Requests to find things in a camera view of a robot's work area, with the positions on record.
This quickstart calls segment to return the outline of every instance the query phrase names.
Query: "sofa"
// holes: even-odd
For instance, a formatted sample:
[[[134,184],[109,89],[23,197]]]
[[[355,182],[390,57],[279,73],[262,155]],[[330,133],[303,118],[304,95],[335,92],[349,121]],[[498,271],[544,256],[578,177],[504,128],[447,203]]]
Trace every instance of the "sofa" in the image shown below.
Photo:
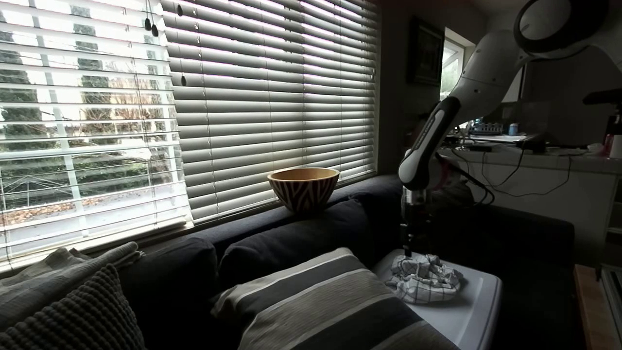
[[[337,189],[321,213],[277,208],[147,247],[119,271],[149,349],[235,349],[240,331],[210,314],[219,292],[339,247],[371,268],[399,248],[402,186],[376,176]],[[582,348],[573,298],[573,226],[495,206],[436,213],[421,253],[503,281],[493,348]]]

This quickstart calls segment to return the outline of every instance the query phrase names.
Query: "striped pillow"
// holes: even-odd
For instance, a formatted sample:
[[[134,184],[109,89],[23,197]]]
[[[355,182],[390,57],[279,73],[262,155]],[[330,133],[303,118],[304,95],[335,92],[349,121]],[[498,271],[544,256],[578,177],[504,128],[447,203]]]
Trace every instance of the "striped pillow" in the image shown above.
[[[457,349],[347,248],[224,291],[211,313],[244,349]]]

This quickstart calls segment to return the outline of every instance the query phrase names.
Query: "bowl rim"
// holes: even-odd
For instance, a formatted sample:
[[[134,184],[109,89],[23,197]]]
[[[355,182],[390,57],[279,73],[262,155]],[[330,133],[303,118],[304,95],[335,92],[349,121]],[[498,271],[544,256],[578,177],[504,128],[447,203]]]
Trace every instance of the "bowl rim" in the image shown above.
[[[286,171],[299,170],[299,169],[324,169],[324,170],[327,169],[327,170],[332,170],[335,173],[333,175],[330,175],[330,176],[318,177],[317,179],[308,179],[308,180],[281,180],[281,179],[274,179],[272,177],[273,174],[284,173]],[[268,174],[268,179],[270,179],[272,181],[280,181],[280,182],[318,181],[318,180],[330,179],[331,177],[339,176],[340,174],[341,174],[341,171],[333,169],[333,168],[322,168],[322,167],[312,166],[312,167],[309,167],[309,168],[292,168],[292,169],[285,169],[285,170],[275,171],[272,174]]]

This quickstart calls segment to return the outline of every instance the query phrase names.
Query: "gray knit pillow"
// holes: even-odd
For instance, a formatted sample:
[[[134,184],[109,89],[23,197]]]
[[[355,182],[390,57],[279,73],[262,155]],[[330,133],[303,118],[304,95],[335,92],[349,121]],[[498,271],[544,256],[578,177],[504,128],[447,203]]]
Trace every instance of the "gray knit pillow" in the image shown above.
[[[145,349],[117,271],[108,264],[66,297],[0,333],[0,349]]]

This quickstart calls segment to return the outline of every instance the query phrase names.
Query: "white table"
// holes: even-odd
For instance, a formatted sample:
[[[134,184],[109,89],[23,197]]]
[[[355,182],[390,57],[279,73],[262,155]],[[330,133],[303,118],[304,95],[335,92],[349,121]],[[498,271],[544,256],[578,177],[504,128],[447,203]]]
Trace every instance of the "white table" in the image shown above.
[[[373,272],[382,281],[388,280],[393,259],[403,254],[403,249],[393,250],[373,268]],[[450,301],[408,306],[461,350],[490,348],[501,302],[501,280],[472,268],[442,263],[464,275],[458,294]]]

